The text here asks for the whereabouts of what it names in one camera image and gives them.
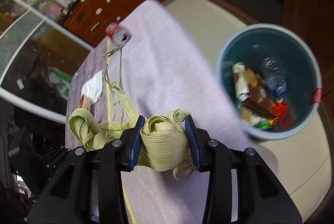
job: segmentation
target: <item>white tissue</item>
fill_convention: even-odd
[[[94,76],[82,86],[81,96],[85,95],[88,97],[91,103],[96,103],[101,96],[103,86],[102,73],[103,70],[95,73]]]

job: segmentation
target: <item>cabinet drawer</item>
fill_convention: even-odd
[[[106,37],[106,32],[102,31],[101,34],[94,40],[93,46],[96,47],[100,44],[101,41]]]
[[[96,10],[93,6],[92,0],[81,1],[82,2],[79,2],[79,4],[72,11],[70,17],[64,23],[64,27],[76,35]]]
[[[86,42],[93,44],[94,40],[112,23],[121,21],[122,15],[116,11],[111,11],[107,7],[100,7],[95,10],[86,24],[79,31],[79,36]]]

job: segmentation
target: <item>glass cabinet door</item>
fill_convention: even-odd
[[[26,12],[26,8],[13,0],[0,0],[0,35]]]
[[[26,12],[12,26],[9,25],[9,30],[0,36],[0,76],[8,67],[17,49],[42,22],[43,20],[34,13]]]
[[[20,25],[14,28],[12,34],[17,37],[23,28]],[[66,115],[71,78],[89,50],[47,23],[40,24],[22,44],[7,66],[1,87],[35,105]]]

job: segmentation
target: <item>white floor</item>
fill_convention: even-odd
[[[226,40],[246,26],[207,0],[175,0],[166,8],[189,32],[213,68]],[[276,155],[278,178],[306,221],[331,185],[329,147],[319,115],[293,137],[261,145]]]

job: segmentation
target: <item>light blue trash bin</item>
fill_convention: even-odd
[[[253,137],[263,140],[283,139],[295,135],[313,118],[319,103],[313,102],[315,92],[321,92],[321,74],[312,51],[292,31],[273,24],[254,24],[237,31],[223,46],[216,65],[217,76],[236,102],[232,65],[245,62],[255,73],[261,74],[261,63],[276,57],[284,69],[288,90],[284,97],[289,105],[293,124],[285,131],[274,127],[260,130],[242,122],[242,128]]]

